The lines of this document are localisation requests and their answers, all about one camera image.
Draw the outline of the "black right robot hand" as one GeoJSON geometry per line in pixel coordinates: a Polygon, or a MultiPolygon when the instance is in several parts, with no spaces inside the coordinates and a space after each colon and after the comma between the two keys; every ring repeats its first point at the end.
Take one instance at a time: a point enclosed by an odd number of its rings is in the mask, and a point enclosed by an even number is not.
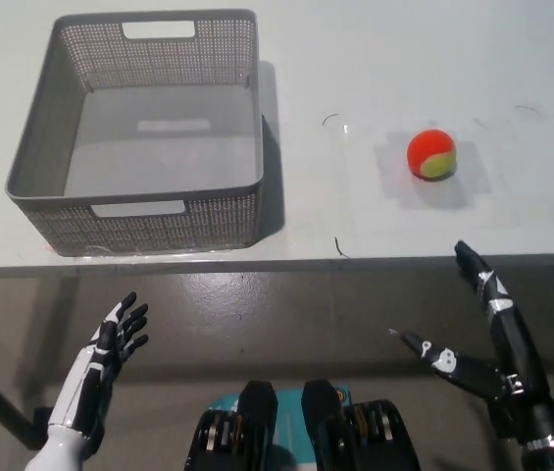
{"type": "Polygon", "coordinates": [[[485,402],[498,438],[514,439],[529,449],[554,447],[554,398],[518,303],[469,245],[460,240],[454,250],[484,314],[495,363],[489,365],[413,332],[402,332],[399,338],[439,378],[485,402]]]}

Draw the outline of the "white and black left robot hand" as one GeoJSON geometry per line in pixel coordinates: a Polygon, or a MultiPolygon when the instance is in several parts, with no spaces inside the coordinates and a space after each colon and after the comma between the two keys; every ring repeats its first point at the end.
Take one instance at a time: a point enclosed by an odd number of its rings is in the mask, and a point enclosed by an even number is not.
{"type": "Polygon", "coordinates": [[[141,330],[148,306],[134,305],[130,292],[103,318],[79,351],[63,383],[48,424],[76,431],[87,439],[104,427],[113,383],[134,352],[148,342],[141,330]]]}

